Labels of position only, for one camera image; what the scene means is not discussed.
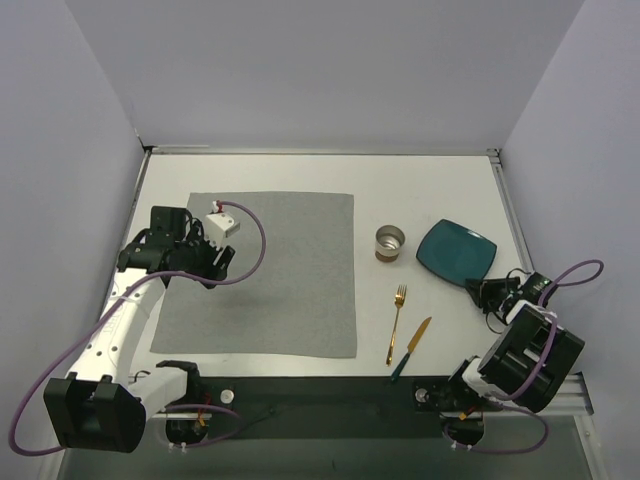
white table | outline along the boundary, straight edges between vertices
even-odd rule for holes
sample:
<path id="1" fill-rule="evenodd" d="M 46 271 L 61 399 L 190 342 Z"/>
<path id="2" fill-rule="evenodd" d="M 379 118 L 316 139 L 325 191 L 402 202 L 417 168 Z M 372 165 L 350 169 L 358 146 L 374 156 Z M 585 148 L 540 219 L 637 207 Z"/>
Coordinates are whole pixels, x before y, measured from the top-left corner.
<path id="1" fill-rule="evenodd" d="M 404 369 L 405 375 L 449 375 L 463 359 L 483 355 L 495 341 L 467 293 L 432 275 L 415 259 L 423 236 L 447 218 L 498 245 L 488 277 L 503 277 L 512 268 L 522 267 L 487 157 L 154 154 L 128 241 L 148 226 L 152 206 L 186 206 L 192 192 L 224 191 L 354 195 L 356 358 L 155 354 L 150 346 L 159 302 L 151 312 L 132 372 L 149 369 L 170 357 L 197 362 L 204 376 L 389 375 L 385 357 L 395 315 L 393 298 L 400 283 L 408 285 L 408 294 L 400 313 L 394 365 L 422 320 L 433 317 Z M 401 257 L 391 264 L 374 257 L 375 231 L 387 223 L 402 228 L 407 237 Z"/>

gold knife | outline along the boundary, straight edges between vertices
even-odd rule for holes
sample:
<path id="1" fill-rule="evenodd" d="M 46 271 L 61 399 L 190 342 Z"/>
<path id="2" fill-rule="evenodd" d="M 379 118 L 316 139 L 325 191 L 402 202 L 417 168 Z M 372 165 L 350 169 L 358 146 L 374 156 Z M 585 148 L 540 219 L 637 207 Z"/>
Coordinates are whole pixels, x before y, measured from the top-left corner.
<path id="1" fill-rule="evenodd" d="M 400 363 L 398 364 L 396 369 L 391 374 L 391 383 L 396 383 L 398 381 L 398 378 L 400 378 L 400 373 L 402 372 L 402 369 L 404 368 L 404 366 L 409 361 L 409 357 L 411 356 L 413 351 L 416 349 L 416 345 L 418 345 L 418 342 L 422 338 L 422 334 L 424 333 L 424 331 L 429 326 L 429 322 L 431 322 L 431 317 L 427 318 L 418 327 L 418 330 L 416 331 L 415 335 L 413 336 L 413 338 L 409 342 L 409 345 L 407 346 L 407 350 L 408 351 L 407 351 L 406 355 L 402 358 L 402 360 L 400 360 Z"/>

teal knife handle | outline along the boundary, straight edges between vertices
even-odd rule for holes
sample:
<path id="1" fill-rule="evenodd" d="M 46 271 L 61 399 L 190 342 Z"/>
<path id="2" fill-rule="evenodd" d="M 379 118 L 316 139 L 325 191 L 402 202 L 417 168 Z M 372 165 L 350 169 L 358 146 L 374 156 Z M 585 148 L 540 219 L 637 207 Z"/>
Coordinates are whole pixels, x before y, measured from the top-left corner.
<path id="1" fill-rule="evenodd" d="M 398 378 L 400 378 L 400 374 L 402 373 L 402 369 L 407 364 L 407 361 L 409 360 L 410 356 L 411 354 L 407 352 L 407 354 L 404 357 L 402 357 L 402 360 L 400 360 L 400 363 L 391 374 L 391 383 L 396 383 L 398 381 Z"/>

wall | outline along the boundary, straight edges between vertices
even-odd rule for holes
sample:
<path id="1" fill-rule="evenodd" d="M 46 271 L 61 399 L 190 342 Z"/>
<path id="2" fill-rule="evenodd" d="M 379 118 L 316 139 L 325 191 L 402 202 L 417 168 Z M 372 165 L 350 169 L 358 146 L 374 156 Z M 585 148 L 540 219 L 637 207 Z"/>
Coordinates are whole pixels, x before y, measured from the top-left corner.
<path id="1" fill-rule="evenodd" d="M 640 3 L 587 0 L 503 152 L 536 268 L 580 260 L 602 279 L 554 297 L 583 337 L 580 367 L 613 478 L 637 478 L 640 398 Z"/>
<path id="2" fill-rule="evenodd" d="M 67 0 L 145 144 L 484 152 L 583 0 Z"/>
<path id="3" fill-rule="evenodd" d="M 0 3 L 0 465 L 35 478 L 39 459 L 6 434 L 28 386 L 96 320 L 142 150 L 67 7 Z M 51 440 L 41 395 L 19 428 Z"/>

fork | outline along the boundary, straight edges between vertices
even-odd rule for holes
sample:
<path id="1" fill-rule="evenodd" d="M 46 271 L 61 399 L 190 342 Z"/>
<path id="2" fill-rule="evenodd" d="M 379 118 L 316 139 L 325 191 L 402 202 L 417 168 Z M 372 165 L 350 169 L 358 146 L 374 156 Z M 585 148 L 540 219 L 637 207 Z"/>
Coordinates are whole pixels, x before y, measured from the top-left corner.
<path id="1" fill-rule="evenodd" d="M 396 344 L 396 328 L 398 327 L 398 316 L 400 315 L 400 309 L 404 305 L 404 300 L 407 298 L 407 286 L 400 285 L 396 292 L 396 299 L 394 301 L 396 305 L 396 321 L 393 323 L 393 333 L 391 334 L 391 343 L 389 344 L 389 353 L 387 353 L 387 367 L 391 366 L 391 360 L 393 359 L 393 347 Z"/>

